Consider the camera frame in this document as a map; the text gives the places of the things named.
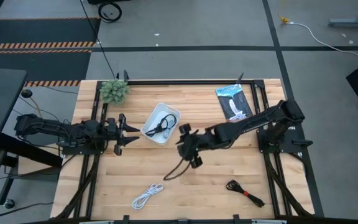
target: black desk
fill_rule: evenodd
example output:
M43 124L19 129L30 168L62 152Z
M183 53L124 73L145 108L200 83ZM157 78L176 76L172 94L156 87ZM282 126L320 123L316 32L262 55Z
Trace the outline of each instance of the black desk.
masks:
M62 165L62 159L60 157L1 133L24 86L26 76L27 73L22 70L0 69L0 166L16 166L17 158L6 154L6 152L11 152L18 156L32 159L33 161L60 168ZM12 182L13 179L6 179L0 196L0 205L5 202Z

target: concrete floor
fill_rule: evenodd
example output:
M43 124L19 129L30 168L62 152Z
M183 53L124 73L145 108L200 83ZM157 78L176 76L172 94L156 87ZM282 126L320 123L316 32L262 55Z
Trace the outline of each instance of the concrete floor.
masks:
M269 0L281 46L318 46L302 27L281 26L280 1ZM96 6L86 4L89 16ZM124 12L114 24L101 24L104 47L199 45L273 46L262 1L259 0L132 0L118 3ZM358 15L358 1L287 0L281 15L308 25L317 38L331 45L357 46L358 29L332 29L328 19ZM84 16L78 0L5 0L0 18ZM131 78L282 78L274 51L108 52L115 72ZM340 52L283 52L295 99L306 120L305 136L313 140L311 162L326 217L358 219L358 99L345 77L358 68L358 58ZM102 53L94 52L87 79L110 78ZM74 87L59 88L68 91ZM40 107L59 119L71 120L75 95L33 88ZM18 101L15 110L34 113ZM4 131L12 134L12 112ZM48 144L53 139L38 138ZM51 202L55 182L17 180L9 197L17 208ZM21 194L29 189L26 197ZM39 206L0 218L24 223L46 220L50 206ZM6 211L0 207L0 213Z

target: hazard tape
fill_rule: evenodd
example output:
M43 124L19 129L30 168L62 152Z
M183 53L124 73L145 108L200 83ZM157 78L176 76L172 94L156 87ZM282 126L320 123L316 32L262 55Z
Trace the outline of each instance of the hazard tape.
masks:
M37 49L63 47L94 47L93 41L83 42L44 42L44 43L0 43L0 49Z
M0 50L0 54L91 53L92 50Z
M81 80L26 81L25 87L38 86L79 86Z
M100 19L99 16L94 16L94 17L89 17L90 19ZM51 18L6 18L6 19L1 19L0 21L5 21L5 20L56 20L56 19L87 19L86 17L51 17Z

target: green plant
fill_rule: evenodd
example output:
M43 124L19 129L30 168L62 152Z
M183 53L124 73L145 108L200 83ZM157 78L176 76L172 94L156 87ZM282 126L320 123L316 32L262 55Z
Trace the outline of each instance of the green plant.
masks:
M100 94L104 103L113 103L121 105L124 102L125 95L129 93L129 86L121 80L109 80L102 82Z

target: coiled white cable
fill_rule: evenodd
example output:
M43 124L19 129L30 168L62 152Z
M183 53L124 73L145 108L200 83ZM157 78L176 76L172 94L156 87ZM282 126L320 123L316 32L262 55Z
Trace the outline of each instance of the coiled white cable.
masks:
M144 207L147 200L151 195L155 195L164 189L164 185L162 184L152 184L150 188L147 189L141 196L135 198L132 202L132 208L135 210L139 210Z
M313 35L313 33L311 32L310 28L309 28L308 26L306 26L306 25L303 25L303 24L300 24L300 23L296 23L296 22L286 22L285 24L287 24L287 25L298 25L298 26L302 26L302 27L308 29L308 31L310 32L312 38L314 38L314 40L317 41L317 42L319 42L320 44L323 44L324 46L329 47L330 49L334 49L334 50L337 50L337 51L342 52L342 53L347 53L347 54L352 54L352 55L358 56L358 54L355 53L355 52L346 51L346 50L339 50L339 49L337 49L337 48L335 48L335 47L333 47L333 46L330 46L330 45L328 45L328 44L323 43L322 41L318 40L318 39Z

